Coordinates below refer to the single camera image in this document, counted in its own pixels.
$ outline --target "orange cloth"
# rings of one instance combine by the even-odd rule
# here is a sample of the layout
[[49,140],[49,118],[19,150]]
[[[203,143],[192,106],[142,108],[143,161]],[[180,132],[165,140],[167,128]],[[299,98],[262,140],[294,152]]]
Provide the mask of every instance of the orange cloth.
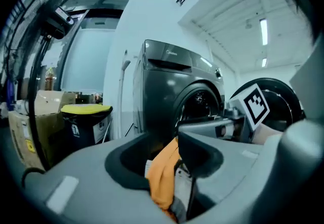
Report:
[[178,142],[174,138],[152,161],[147,172],[152,200],[176,221],[168,209],[174,195],[174,167],[180,160]]

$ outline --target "dark gray washing machine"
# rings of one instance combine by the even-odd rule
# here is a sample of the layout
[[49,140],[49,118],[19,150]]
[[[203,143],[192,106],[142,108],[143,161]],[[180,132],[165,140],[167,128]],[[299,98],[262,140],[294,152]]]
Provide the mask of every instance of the dark gray washing machine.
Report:
[[166,143],[180,120],[214,115],[224,108],[220,68],[194,52],[159,41],[143,43],[133,86],[135,129],[154,132]]

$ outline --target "white label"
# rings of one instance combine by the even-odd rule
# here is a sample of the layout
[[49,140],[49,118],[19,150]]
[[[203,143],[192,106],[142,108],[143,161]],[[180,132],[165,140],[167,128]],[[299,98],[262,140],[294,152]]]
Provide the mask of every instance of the white label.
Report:
[[233,136],[233,133],[234,133],[234,125],[233,124],[227,124],[225,126],[225,129],[226,129],[225,136],[232,137]]
[[56,214],[63,213],[65,206],[70,200],[79,180],[73,176],[65,176],[60,185],[52,193],[46,206],[53,210]]
[[147,177],[148,170],[150,169],[150,166],[152,164],[152,160],[147,160],[145,164],[145,173],[144,176]]
[[74,136],[80,137],[80,133],[79,133],[79,129],[77,128],[77,125],[72,124],[72,132]]
[[192,178],[181,167],[176,171],[174,180],[174,196],[182,201],[186,211],[188,210],[191,195]]
[[21,124],[22,124],[22,131],[24,132],[24,137],[31,140],[26,122],[22,121]]
[[95,143],[98,143],[101,139],[103,139],[107,126],[108,117],[104,118],[101,122],[93,126],[93,136],[95,139]]

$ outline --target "floor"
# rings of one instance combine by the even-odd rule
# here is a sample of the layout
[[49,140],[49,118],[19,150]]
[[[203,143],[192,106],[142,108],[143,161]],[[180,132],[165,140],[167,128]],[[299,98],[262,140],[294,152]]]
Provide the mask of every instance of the floor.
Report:
[[21,183],[21,176],[26,167],[21,163],[15,150],[9,127],[0,128],[0,149],[7,162],[8,169],[17,184]]

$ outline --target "white ceiling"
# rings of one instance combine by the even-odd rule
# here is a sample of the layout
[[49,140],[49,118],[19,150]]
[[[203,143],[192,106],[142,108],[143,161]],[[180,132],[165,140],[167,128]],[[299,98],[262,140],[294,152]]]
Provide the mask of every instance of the white ceiling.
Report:
[[[302,63],[311,53],[306,20],[290,0],[204,0],[192,22],[217,41],[239,71]],[[262,45],[260,19],[268,22],[269,43]]]

